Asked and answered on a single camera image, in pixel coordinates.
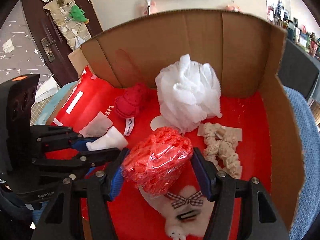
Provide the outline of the white cloth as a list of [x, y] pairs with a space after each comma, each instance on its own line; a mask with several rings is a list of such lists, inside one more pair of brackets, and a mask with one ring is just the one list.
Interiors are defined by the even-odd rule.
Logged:
[[86, 147], [89, 151], [105, 150], [117, 148], [122, 150], [129, 143], [125, 137], [114, 127], [108, 129], [107, 133], [93, 142], [87, 142]]

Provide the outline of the red foam net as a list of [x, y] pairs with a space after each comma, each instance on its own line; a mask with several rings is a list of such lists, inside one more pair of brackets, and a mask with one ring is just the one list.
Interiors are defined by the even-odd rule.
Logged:
[[122, 163], [122, 175], [152, 196], [164, 195], [192, 155], [188, 137], [171, 127], [160, 127], [131, 149]]

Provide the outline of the red knitted towel plush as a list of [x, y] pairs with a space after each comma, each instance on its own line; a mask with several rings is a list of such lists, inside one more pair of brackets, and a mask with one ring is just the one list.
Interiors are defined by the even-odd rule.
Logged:
[[150, 90], [144, 83], [137, 83], [124, 90], [114, 102], [115, 113], [125, 119], [124, 136], [128, 137], [134, 128], [135, 117], [150, 100]]

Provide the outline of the white rabbit hair clip card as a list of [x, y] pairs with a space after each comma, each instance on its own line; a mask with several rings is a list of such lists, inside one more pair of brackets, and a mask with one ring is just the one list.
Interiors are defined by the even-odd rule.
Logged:
[[147, 203], [165, 219], [165, 234], [171, 239], [186, 239], [188, 236], [203, 237], [213, 211], [214, 203], [207, 200], [201, 191], [187, 185], [178, 194], [152, 196], [141, 187], [141, 195]]

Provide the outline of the beige scrunchie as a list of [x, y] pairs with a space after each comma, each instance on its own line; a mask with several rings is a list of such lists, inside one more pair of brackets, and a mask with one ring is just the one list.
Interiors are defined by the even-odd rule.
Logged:
[[197, 135], [204, 138], [204, 158], [212, 162], [217, 170], [240, 179], [242, 164], [236, 148], [242, 141], [242, 129], [207, 122], [199, 125]]

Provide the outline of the white mesh bath pouf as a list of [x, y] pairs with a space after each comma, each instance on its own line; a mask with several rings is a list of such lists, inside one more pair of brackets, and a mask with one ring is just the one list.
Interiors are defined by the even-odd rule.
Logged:
[[221, 86], [208, 63], [189, 54], [161, 69], [155, 78], [160, 113], [180, 133], [191, 132], [203, 120], [221, 118]]

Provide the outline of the white mesh sachet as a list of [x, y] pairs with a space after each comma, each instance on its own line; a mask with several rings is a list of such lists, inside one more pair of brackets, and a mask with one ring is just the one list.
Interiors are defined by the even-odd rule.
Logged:
[[113, 122], [108, 116], [99, 112], [79, 133], [85, 138], [102, 137], [112, 125]]

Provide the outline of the blue knitted blanket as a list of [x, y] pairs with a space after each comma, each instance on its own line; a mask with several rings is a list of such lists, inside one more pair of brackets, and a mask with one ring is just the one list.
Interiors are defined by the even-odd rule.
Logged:
[[299, 130], [305, 173], [289, 236], [291, 239], [303, 239], [319, 214], [319, 132], [302, 94], [289, 87], [284, 87], [284, 90]]

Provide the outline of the beige hanging organizer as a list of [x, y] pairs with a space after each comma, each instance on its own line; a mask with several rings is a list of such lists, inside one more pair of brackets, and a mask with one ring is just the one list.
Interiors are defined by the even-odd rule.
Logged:
[[43, 10], [51, 15], [72, 51], [91, 38], [87, 24], [75, 21], [69, 15], [73, 5], [76, 5], [75, 0], [51, 0], [43, 7]]

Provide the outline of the green plush toy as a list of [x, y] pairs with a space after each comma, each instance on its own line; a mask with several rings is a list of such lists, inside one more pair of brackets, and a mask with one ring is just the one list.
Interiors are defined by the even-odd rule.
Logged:
[[85, 17], [85, 12], [81, 8], [79, 8], [77, 5], [73, 5], [71, 7], [69, 15], [75, 21], [82, 22], [84, 24], [89, 23], [89, 19]]

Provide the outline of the cardboard box tray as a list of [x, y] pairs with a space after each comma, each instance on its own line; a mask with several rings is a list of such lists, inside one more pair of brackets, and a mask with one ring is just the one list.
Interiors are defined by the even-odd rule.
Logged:
[[118, 111], [135, 114], [129, 147], [148, 137], [157, 116], [205, 149], [197, 135], [207, 122], [242, 130], [236, 148], [242, 178], [260, 179], [266, 197], [237, 199], [231, 239], [283, 239], [304, 182], [302, 145], [291, 103], [278, 77], [285, 31], [239, 12], [180, 10], [142, 17], [111, 28], [71, 54], [80, 80], [67, 85], [49, 122], [82, 130], [99, 112], [120, 131]]

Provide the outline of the table with blue cloth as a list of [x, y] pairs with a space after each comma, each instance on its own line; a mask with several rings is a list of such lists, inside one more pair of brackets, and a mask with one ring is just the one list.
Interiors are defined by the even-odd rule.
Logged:
[[287, 26], [287, 39], [278, 77], [281, 83], [292, 88], [306, 99], [319, 102], [319, 61], [296, 45], [295, 25]]

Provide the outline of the pink plush toy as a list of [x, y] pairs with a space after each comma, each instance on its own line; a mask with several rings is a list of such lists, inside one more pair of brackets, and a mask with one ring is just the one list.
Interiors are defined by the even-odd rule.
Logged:
[[236, 6], [234, 4], [227, 5], [226, 9], [229, 11], [232, 11], [232, 12], [239, 12], [240, 11], [240, 7]]

